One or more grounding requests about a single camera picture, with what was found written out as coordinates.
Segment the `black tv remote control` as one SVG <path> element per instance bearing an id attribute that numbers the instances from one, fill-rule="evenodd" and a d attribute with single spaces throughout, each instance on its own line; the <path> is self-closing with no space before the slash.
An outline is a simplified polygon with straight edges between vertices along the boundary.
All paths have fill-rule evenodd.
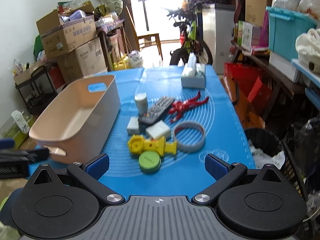
<path id="1" fill-rule="evenodd" d="M 138 121 L 146 126 L 154 125 L 168 112 L 174 101 L 174 97 L 161 97 L 147 110 L 147 112 L 138 117 Z"/>

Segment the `white tissue box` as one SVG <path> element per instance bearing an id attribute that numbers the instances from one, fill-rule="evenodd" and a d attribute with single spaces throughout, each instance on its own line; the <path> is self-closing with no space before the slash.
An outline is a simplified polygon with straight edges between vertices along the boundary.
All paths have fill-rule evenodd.
<path id="1" fill-rule="evenodd" d="M 189 54 L 188 62 L 183 68 L 181 85 L 183 88 L 205 89 L 206 65 L 204 63 L 197 63 L 194 53 Z"/>

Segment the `wooden chair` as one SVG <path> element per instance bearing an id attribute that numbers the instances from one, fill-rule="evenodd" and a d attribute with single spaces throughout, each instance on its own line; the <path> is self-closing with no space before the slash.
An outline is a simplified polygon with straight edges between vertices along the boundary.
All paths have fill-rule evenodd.
<path id="1" fill-rule="evenodd" d="M 135 44 L 136 44 L 138 51 L 141 51 L 142 49 L 147 48 L 147 47 L 156 46 L 158 53 L 159 53 L 159 56 L 163 60 L 162 47 L 161 47 L 161 41 L 159 38 L 159 33 L 155 33 L 155 34 L 148 33 L 148 34 L 144 34 L 144 35 L 138 35 L 136 32 L 135 24 L 134 24 L 134 21 L 133 21 L 131 14 L 130 14 L 130 10 L 129 10 L 128 6 L 126 6 L 126 12 L 127 12 L 127 15 L 129 16 L 131 27 L 133 28 L 133 36 L 134 36 Z"/>

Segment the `clear plastic lid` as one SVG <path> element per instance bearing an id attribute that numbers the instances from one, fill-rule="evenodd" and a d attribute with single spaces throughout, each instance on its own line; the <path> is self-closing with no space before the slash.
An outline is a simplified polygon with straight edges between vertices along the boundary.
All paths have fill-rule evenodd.
<path id="1" fill-rule="evenodd" d="M 200 152 L 198 155 L 199 162 L 204 163 L 204 159 L 205 159 L 206 155 L 208 155 L 208 154 L 213 154 L 225 162 L 229 161 L 229 155 L 226 151 L 221 150 L 221 149 L 214 149 L 214 150 L 210 150 L 210 151 Z"/>

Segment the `red action figure toy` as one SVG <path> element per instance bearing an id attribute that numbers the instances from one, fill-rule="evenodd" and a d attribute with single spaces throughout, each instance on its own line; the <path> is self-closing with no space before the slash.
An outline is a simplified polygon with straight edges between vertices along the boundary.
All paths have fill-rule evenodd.
<path id="1" fill-rule="evenodd" d="M 201 92 L 198 91 L 197 95 L 191 99 L 184 100 L 184 101 L 174 101 L 168 111 L 168 114 L 174 115 L 173 118 L 170 119 L 171 123 L 174 123 L 180 120 L 184 113 L 196 108 L 198 106 L 204 105 L 209 101 L 209 97 L 206 97 L 203 100 L 200 100 Z"/>

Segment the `large taped cardboard box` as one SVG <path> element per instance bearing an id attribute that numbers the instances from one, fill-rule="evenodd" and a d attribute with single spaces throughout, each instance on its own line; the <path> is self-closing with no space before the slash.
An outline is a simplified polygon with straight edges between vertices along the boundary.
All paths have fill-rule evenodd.
<path id="1" fill-rule="evenodd" d="M 107 71 L 98 37 L 68 54 L 58 56 L 56 60 L 66 85 L 82 77 Z"/>

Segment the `yellow oil jug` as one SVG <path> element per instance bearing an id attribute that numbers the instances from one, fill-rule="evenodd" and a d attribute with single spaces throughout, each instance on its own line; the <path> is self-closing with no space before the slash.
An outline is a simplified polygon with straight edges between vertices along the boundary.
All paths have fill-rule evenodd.
<path id="1" fill-rule="evenodd" d="M 114 71 L 130 69 L 129 57 L 124 55 L 120 61 L 113 64 Z"/>

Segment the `teal plastic storage crate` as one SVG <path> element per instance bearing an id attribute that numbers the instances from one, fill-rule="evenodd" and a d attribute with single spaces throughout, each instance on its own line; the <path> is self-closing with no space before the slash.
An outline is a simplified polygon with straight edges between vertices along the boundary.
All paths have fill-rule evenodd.
<path id="1" fill-rule="evenodd" d="M 301 12 L 267 7 L 269 22 L 269 50 L 291 61 L 296 59 L 296 39 L 309 29 L 317 27 L 317 21 Z"/>

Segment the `yellow toy camera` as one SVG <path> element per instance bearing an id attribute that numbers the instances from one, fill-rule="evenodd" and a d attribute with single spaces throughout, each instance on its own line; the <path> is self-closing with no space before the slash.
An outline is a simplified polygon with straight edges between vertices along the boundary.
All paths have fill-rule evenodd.
<path id="1" fill-rule="evenodd" d="M 160 157 L 177 153 L 177 141 L 167 142 L 164 136 L 151 140 L 142 135 L 133 135 L 127 142 L 127 146 L 130 153 L 135 155 L 141 155 L 145 151 L 155 151 Z"/>

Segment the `open top cardboard box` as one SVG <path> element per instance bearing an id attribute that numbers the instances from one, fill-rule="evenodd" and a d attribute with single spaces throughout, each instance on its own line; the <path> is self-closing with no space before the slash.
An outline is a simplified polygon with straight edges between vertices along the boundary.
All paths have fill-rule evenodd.
<path id="1" fill-rule="evenodd" d="M 83 44 L 95 39 L 97 31 L 94 7 L 90 1 L 76 9 L 52 12 L 36 22 L 46 57 L 68 54 Z"/>

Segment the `white freezer cabinet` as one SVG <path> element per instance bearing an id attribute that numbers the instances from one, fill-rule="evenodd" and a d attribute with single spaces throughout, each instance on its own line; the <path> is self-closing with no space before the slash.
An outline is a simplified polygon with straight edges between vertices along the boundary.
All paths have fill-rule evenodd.
<path id="1" fill-rule="evenodd" d="M 223 74 L 224 63 L 231 60 L 234 12 L 235 6 L 227 4 L 209 4 L 202 8 L 203 39 L 211 51 L 216 74 Z"/>

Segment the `white cylindrical bottle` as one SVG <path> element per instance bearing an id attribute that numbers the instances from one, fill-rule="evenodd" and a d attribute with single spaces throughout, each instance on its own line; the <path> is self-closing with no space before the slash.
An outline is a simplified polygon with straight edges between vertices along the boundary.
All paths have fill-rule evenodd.
<path id="1" fill-rule="evenodd" d="M 146 93 L 138 93 L 135 95 L 135 103 L 139 115 L 143 115 L 148 111 L 148 100 Z"/>

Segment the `green white product box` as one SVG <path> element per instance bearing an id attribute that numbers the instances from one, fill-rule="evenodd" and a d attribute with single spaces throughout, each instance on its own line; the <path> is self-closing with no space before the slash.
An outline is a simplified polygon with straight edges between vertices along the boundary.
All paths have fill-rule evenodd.
<path id="1" fill-rule="evenodd" d="M 238 23 L 238 45 L 252 52 L 254 46 L 260 42 L 262 27 L 245 21 Z"/>

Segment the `black metal cart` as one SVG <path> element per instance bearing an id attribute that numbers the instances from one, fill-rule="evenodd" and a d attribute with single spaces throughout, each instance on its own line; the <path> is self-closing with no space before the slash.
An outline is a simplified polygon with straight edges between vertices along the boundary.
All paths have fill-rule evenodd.
<path id="1" fill-rule="evenodd" d="M 14 76 L 15 88 L 27 110 L 41 114 L 51 101 L 66 87 L 61 70 L 55 61 L 38 61 Z"/>

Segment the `white usb charger block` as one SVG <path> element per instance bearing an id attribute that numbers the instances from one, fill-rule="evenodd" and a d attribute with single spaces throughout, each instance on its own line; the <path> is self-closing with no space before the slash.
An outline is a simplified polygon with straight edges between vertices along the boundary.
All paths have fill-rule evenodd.
<path id="1" fill-rule="evenodd" d="M 165 137 L 165 139 L 171 138 L 171 129 L 170 127 L 164 122 L 159 121 L 152 126 L 149 126 L 145 129 L 146 135 L 154 140 L 158 140 L 161 137 Z"/>

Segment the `green round ointment tin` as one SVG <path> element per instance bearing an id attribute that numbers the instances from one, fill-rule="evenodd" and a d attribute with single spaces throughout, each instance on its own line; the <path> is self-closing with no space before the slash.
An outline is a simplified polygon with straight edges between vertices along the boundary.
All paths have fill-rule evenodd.
<path id="1" fill-rule="evenodd" d="M 153 173 L 160 169 L 162 160 L 157 152 L 145 151 L 139 156 L 138 163 L 143 172 Z"/>

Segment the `white square adapter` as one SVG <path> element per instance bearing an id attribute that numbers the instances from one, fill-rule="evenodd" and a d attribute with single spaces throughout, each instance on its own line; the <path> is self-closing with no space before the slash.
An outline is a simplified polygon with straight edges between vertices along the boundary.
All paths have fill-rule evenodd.
<path id="1" fill-rule="evenodd" d="M 126 127 L 128 135 L 140 134 L 140 124 L 137 116 L 132 116 Z"/>

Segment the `beige plastic storage bin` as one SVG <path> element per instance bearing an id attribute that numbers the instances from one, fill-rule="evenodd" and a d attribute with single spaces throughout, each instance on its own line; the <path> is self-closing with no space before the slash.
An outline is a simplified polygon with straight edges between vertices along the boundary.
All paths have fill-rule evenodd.
<path id="1" fill-rule="evenodd" d="M 98 156 L 120 110 L 116 77 L 88 76 L 70 83 L 29 131 L 52 160 L 85 163 Z"/>

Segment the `green black bicycle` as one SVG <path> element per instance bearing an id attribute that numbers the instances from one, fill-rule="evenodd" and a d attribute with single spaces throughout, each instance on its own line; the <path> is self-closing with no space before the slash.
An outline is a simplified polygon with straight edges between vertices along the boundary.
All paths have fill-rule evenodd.
<path id="1" fill-rule="evenodd" d="M 197 63 L 213 64 L 212 53 L 200 35 L 198 26 L 197 9 L 177 9 L 169 10 L 167 16 L 170 18 L 178 17 L 180 21 L 175 20 L 174 27 L 179 27 L 181 47 L 170 53 L 170 65 L 178 66 L 180 61 L 186 64 L 189 55 L 194 53 Z"/>

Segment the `white plastic bag on floor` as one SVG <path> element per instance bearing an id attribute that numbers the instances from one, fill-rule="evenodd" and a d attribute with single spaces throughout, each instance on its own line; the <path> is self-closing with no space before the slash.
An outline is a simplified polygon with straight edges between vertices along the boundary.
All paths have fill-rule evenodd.
<path id="1" fill-rule="evenodd" d="M 128 55 L 129 64 L 131 68 L 142 68 L 143 66 L 143 58 L 140 55 L 140 52 L 137 50 L 131 51 Z"/>

